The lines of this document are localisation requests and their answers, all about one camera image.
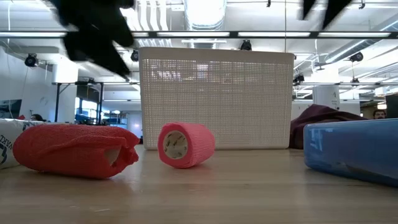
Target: pink bandage roll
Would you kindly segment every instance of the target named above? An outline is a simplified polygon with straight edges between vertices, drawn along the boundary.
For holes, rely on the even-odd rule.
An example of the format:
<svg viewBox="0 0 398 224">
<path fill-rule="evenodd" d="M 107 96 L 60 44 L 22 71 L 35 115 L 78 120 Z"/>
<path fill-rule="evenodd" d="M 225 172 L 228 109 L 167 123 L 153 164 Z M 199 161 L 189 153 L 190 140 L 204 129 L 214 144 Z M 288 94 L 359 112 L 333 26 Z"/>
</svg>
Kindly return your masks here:
<svg viewBox="0 0 398 224">
<path fill-rule="evenodd" d="M 214 135 L 202 124 L 168 123 L 157 141 L 160 160 L 174 168 L 189 168 L 214 154 Z"/>
</svg>

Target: white plastic basket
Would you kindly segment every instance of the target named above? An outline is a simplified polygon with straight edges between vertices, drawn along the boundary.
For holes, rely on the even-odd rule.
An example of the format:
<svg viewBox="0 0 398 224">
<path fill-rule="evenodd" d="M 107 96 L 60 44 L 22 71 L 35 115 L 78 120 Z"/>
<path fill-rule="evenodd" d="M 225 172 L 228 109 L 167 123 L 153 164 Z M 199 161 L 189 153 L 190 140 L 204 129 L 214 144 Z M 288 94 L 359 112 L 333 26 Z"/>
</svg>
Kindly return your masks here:
<svg viewBox="0 0 398 224">
<path fill-rule="evenodd" d="M 143 47 L 139 63 L 145 148 L 177 121 L 204 124 L 217 149 L 289 146 L 293 54 Z"/>
</svg>

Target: maroon cloth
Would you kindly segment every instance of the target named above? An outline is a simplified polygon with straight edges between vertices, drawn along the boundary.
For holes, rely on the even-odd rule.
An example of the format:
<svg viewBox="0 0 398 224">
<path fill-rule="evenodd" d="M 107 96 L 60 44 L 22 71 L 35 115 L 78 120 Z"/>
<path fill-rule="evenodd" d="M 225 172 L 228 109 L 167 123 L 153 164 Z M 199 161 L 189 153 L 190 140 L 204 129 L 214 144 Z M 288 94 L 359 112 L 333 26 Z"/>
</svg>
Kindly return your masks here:
<svg viewBox="0 0 398 224">
<path fill-rule="evenodd" d="M 291 121 L 289 147 L 303 149 L 303 130 L 307 124 L 361 120 L 366 120 L 366 118 L 327 106 L 311 105 L 298 118 Z"/>
</svg>

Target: fluorescent light fixture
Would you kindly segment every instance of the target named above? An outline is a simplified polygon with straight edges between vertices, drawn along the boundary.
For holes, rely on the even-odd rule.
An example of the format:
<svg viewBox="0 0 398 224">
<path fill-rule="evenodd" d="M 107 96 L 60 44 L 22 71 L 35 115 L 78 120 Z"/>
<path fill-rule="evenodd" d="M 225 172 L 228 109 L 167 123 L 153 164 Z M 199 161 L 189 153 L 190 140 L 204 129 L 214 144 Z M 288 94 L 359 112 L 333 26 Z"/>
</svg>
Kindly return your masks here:
<svg viewBox="0 0 398 224">
<path fill-rule="evenodd" d="M 379 110 L 385 110 L 385 109 L 387 109 L 387 105 L 386 104 L 381 104 L 381 105 L 378 105 L 377 108 Z"/>
<path fill-rule="evenodd" d="M 149 34 L 147 32 L 133 32 L 132 35 L 134 37 L 148 37 Z"/>
<path fill-rule="evenodd" d="M 207 32 L 207 31 L 190 31 L 190 32 L 158 32 L 158 37 L 227 37 L 229 32 Z"/>
<path fill-rule="evenodd" d="M 238 37 L 308 37 L 309 32 L 239 32 Z"/>
<path fill-rule="evenodd" d="M 319 37 L 388 37 L 389 32 L 321 32 Z"/>
<path fill-rule="evenodd" d="M 181 40 L 183 44 L 226 44 L 226 40 Z"/>
<path fill-rule="evenodd" d="M 128 100 L 104 100 L 105 102 L 127 102 Z"/>
<path fill-rule="evenodd" d="M 110 83 L 104 83 L 104 85 L 130 85 L 128 82 L 110 82 Z"/>
<path fill-rule="evenodd" d="M 0 38 L 62 38 L 66 32 L 0 32 Z"/>
<path fill-rule="evenodd" d="M 309 57 L 314 55 L 313 53 L 293 53 L 294 55 L 296 55 L 297 57 Z"/>
</svg>

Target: wooden table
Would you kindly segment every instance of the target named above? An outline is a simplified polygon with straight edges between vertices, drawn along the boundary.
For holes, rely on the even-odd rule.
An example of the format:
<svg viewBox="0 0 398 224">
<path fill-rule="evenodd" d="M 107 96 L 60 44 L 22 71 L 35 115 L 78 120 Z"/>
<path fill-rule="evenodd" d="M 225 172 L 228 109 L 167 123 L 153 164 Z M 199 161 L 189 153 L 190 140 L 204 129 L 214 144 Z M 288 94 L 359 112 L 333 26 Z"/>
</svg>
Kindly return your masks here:
<svg viewBox="0 0 398 224">
<path fill-rule="evenodd" d="M 218 151 L 192 169 L 138 151 L 104 181 L 0 170 L 0 223 L 398 223 L 398 189 L 315 172 L 300 151 Z"/>
</svg>

